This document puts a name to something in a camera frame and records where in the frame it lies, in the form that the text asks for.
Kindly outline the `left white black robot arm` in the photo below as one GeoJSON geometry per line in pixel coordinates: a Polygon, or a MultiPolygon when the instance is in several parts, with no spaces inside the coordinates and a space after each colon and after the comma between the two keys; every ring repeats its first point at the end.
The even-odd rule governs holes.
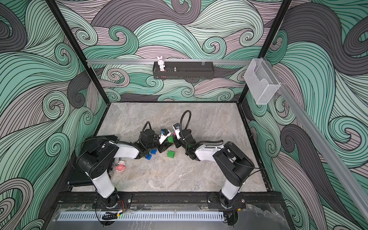
{"type": "Polygon", "coordinates": [[[162,129],[144,129],[136,142],[120,141],[117,136],[98,136],[86,141],[83,151],[76,158],[76,165],[95,187],[98,202],[107,209],[115,208],[120,197],[112,184],[109,170],[116,159],[150,158],[153,150],[163,152],[172,145],[171,132],[162,129]]]}

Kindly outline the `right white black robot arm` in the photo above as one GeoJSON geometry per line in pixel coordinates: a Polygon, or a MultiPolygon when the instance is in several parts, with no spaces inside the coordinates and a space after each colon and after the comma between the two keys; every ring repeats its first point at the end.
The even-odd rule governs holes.
{"type": "Polygon", "coordinates": [[[175,146],[183,147],[190,159],[217,164],[226,178],[218,200],[226,209],[233,207],[241,186],[255,169],[253,161],[231,141],[196,142],[191,130],[179,126],[174,128],[174,133],[175,146]]]}

